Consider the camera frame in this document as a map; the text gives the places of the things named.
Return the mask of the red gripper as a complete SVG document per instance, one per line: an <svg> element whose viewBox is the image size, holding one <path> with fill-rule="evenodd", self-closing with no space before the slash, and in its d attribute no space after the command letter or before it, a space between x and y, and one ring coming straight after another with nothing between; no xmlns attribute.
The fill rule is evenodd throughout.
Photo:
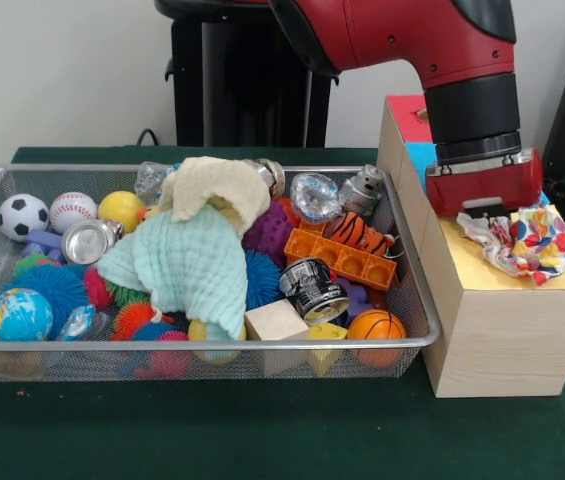
<svg viewBox="0 0 565 480"><path fill-rule="evenodd" d="M524 149L489 159L426 167L425 185L433 210L454 217L466 210L517 210L537 203L543 186L538 151Z"/></svg>

